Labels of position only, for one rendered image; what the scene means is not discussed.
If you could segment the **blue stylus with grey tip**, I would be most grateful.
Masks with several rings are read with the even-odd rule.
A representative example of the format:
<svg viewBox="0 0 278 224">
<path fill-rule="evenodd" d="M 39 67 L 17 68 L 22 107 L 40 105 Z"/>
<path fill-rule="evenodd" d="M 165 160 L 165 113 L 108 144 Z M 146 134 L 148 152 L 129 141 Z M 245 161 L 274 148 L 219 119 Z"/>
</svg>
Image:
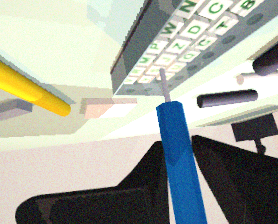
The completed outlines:
<svg viewBox="0 0 278 224">
<path fill-rule="evenodd" d="M 159 69 L 165 102 L 156 107 L 176 224 L 208 224 L 183 103 L 171 101 Z"/>
</svg>

